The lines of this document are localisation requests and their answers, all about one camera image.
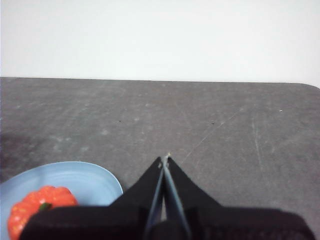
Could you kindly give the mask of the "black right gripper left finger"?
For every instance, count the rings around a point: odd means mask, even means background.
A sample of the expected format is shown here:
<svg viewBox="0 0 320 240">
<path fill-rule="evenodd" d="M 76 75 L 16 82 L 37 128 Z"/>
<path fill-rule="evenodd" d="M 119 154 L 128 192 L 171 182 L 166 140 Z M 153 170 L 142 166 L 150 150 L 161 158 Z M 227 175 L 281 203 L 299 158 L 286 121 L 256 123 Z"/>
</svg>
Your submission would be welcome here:
<svg viewBox="0 0 320 240">
<path fill-rule="evenodd" d="M 157 157 L 138 181 L 111 205 L 114 211 L 112 234 L 148 234 L 159 218 L 163 162 Z"/>
</svg>

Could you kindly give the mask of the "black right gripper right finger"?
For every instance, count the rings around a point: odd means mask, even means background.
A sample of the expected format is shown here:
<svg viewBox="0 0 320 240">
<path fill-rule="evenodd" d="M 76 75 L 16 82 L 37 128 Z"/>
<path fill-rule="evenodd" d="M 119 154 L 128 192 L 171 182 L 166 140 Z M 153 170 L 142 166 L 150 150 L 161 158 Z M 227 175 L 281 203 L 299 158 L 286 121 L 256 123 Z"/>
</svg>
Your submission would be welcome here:
<svg viewBox="0 0 320 240">
<path fill-rule="evenodd" d="M 171 156 L 163 159 L 163 170 L 167 219 L 178 223 L 186 234 L 195 234 L 200 225 L 198 211 L 222 205 L 198 187 Z"/>
</svg>

